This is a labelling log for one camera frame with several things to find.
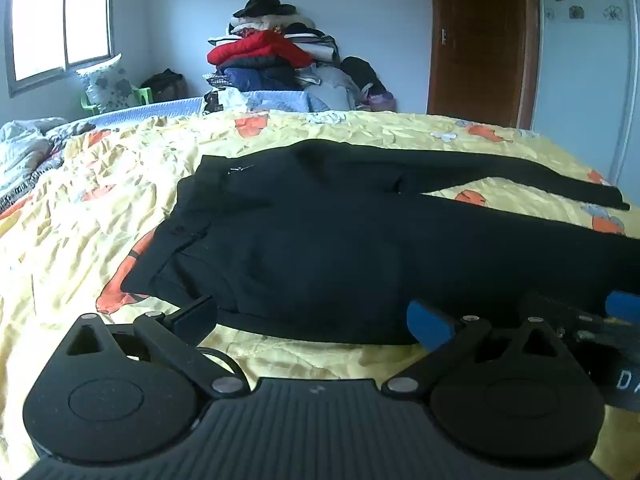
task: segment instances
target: yellow bed sheet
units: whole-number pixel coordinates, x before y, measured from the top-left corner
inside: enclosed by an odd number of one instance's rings
[[[196,170],[203,155],[241,156],[311,138],[517,156],[602,183],[599,174],[544,137],[438,116],[349,112],[331,125],[308,122],[306,114],[220,112],[150,118],[129,129],[75,137],[66,147],[63,167],[46,173],[25,200],[0,217],[2,480],[18,478],[36,460],[22,424],[22,404],[80,314],[95,312],[97,304],[111,310],[122,304],[103,319],[126,323],[148,310],[174,310],[155,298],[133,304],[133,298],[118,295],[116,278],[129,251],[173,208],[178,181]],[[499,178],[434,194],[640,238],[635,207],[606,210]],[[488,280],[500,279],[500,269],[485,270]],[[424,354],[417,346],[318,344],[223,326],[204,344],[231,355],[252,383],[259,376],[382,381]],[[640,470],[638,450],[638,416],[608,408],[594,462],[616,480],[630,480]]]

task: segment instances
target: door frame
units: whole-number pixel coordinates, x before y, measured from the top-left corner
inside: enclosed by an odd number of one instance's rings
[[[429,79],[429,96],[427,113],[433,114],[432,104],[438,85],[437,70],[442,50],[442,12],[441,1],[433,1],[433,30],[431,41],[431,71]],[[522,68],[522,84],[520,86],[520,101],[516,127],[529,130],[533,119],[538,86],[538,65],[540,62],[540,0],[525,0],[525,38],[524,54],[519,60]]]

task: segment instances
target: floral pillow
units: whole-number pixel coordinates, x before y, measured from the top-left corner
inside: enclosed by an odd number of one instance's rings
[[[97,105],[101,114],[140,105],[121,61],[122,54],[118,54],[113,59],[76,71],[89,102]]]

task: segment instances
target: green plastic chair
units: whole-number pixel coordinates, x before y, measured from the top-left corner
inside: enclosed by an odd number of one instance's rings
[[[151,93],[151,88],[136,88],[136,87],[132,87],[132,88],[133,88],[133,93],[136,95],[136,98],[138,99],[138,102],[140,104],[142,105],[153,104],[154,98],[153,98],[153,94]],[[89,102],[89,99],[86,96],[86,94],[82,94],[82,97],[80,98],[80,104],[82,106],[82,109],[87,110],[88,112],[91,112],[91,115],[100,115],[100,112],[98,111],[98,105],[92,105]]]

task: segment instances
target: window frame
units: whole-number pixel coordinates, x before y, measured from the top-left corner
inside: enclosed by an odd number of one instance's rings
[[[107,47],[108,54],[106,56],[85,59],[76,63],[68,63],[68,55],[66,51],[66,0],[63,1],[62,9],[62,27],[63,41],[65,51],[65,65],[63,67],[52,68],[45,72],[40,72],[24,79],[16,80],[14,65],[14,32],[13,32],[13,0],[6,0],[4,14],[4,55],[6,59],[6,78],[8,83],[9,97],[27,92],[34,88],[46,85],[53,81],[65,78],[72,74],[78,68],[85,68],[101,61],[111,59],[113,57],[113,0],[107,0]]]

